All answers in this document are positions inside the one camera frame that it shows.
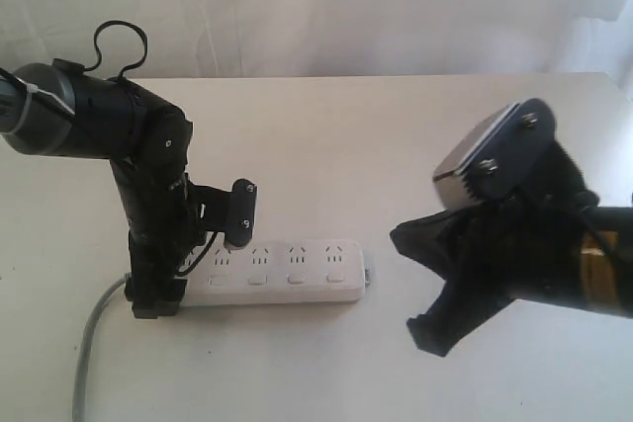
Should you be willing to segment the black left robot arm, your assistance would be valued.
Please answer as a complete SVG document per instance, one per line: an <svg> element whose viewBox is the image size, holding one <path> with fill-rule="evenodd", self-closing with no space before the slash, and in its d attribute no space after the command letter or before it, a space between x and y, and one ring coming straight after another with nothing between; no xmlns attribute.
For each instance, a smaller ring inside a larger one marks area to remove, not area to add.
<svg viewBox="0 0 633 422"><path fill-rule="evenodd" d="M25 155L109 162L129 227L126 298L139 319L175 315L181 268L208 232L225 231L230 202L228 191L189 179L185 113L127 79L31 63L1 73L1 135Z"/></svg>

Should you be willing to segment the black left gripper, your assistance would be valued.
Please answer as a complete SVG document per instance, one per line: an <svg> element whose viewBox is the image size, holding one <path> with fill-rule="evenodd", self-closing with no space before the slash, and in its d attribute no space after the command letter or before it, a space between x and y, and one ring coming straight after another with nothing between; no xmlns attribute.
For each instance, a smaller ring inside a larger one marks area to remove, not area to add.
<svg viewBox="0 0 633 422"><path fill-rule="evenodd" d="M218 234L226 230L230 192L196 185L183 175L174 187L121 175L121 200L129 225L131 280L124 294L137 319L174 316L186 279ZM135 289L162 289L143 297Z"/></svg>

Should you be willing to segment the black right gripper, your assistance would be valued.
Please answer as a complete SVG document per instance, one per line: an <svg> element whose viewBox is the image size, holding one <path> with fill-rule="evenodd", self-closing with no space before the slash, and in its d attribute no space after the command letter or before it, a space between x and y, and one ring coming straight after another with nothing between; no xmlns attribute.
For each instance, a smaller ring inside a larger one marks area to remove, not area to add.
<svg viewBox="0 0 633 422"><path fill-rule="evenodd" d="M518 299L596 311L590 288L595 204L582 172L554 140L505 197L398 224L390 238L404 257L448 274L424 314L407 320L415 347L445 357Z"/></svg>

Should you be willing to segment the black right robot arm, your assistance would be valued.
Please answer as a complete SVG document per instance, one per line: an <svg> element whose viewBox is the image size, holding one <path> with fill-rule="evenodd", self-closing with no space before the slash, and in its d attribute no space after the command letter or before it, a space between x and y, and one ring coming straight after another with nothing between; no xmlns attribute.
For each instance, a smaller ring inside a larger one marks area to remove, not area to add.
<svg viewBox="0 0 633 422"><path fill-rule="evenodd" d="M444 282L407 320L415 346L435 356L516 300L632 315L632 210L600 206L558 143L504 198L402 222L390 237Z"/></svg>

